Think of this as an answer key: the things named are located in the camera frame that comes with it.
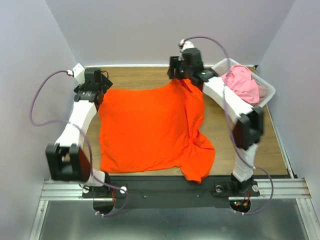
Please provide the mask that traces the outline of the orange t shirt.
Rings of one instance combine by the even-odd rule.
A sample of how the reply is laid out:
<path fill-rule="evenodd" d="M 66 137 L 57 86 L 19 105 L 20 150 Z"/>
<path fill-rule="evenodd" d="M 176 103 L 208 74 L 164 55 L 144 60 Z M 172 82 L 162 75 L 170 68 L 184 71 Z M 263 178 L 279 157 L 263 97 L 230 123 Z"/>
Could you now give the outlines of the orange t shirt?
<path fill-rule="evenodd" d="M 188 181 L 206 178 L 215 148 L 200 132 L 202 92 L 189 79 L 155 89 L 110 89 L 99 108 L 100 169 L 137 173 L 179 168 Z"/>

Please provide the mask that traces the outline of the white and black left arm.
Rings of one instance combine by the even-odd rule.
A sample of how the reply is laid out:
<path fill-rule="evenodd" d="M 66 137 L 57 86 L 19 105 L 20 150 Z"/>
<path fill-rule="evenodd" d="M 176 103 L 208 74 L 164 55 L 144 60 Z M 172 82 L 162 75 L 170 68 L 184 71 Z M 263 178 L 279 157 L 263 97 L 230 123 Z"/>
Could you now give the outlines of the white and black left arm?
<path fill-rule="evenodd" d="M 51 179 L 78 182 L 84 194 L 103 198 L 112 192 L 110 177 L 93 168 L 83 146 L 90 123 L 103 103 L 105 93 L 113 84 L 109 74 L 97 67 L 84 68 L 77 64 L 71 75 L 78 82 L 74 89 L 71 115 L 62 134 L 45 149 Z"/>

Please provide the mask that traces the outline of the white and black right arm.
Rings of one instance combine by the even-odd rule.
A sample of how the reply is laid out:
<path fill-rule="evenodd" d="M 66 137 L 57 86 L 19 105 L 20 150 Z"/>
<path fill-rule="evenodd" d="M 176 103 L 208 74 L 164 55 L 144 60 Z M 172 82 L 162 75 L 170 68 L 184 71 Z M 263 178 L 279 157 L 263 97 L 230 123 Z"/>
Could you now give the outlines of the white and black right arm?
<path fill-rule="evenodd" d="M 178 56 L 169 58 L 167 75 L 185 87 L 185 112 L 189 130 L 195 132 L 204 118 L 204 108 L 193 102 L 205 94 L 214 100 L 225 113 L 230 139 L 236 152 L 235 166 L 230 180 L 226 184 L 215 185 L 218 197 L 244 196 L 248 200 L 258 194 L 258 186 L 253 179 L 254 160 L 261 136 L 264 134 L 264 110 L 254 107 L 233 89 L 236 82 L 236 70 L 241 65 L 231 65 L 232 60 L 225 58 L 224 74 L 213 67 L 206 68 L 201 52 L 187 41 L 180 47 Z"/>

